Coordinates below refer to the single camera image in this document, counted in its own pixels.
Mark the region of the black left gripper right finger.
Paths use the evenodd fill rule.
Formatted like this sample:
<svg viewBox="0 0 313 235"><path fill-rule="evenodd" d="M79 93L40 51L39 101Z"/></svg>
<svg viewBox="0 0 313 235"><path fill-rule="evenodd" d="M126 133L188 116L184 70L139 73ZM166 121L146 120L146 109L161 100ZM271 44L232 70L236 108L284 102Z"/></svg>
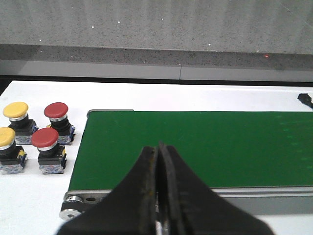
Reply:
<svg viewBox="0 0 313 235"><path fill-rule="evenodd" d="M164 235L271 235L260 219L208 187L172 145L158 147L158 206Z"/></svg>

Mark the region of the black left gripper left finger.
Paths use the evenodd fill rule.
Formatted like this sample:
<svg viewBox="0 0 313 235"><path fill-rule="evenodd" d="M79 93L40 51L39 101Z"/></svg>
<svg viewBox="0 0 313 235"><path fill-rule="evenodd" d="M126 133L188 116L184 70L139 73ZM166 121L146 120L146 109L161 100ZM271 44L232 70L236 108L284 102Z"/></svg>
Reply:
<svg viewBox="0 0 313 235"><path fill-rule="evenodd" d="M65 223L60 235L155 235L157 151L144 147L125 178L98 204Z"/></svg>

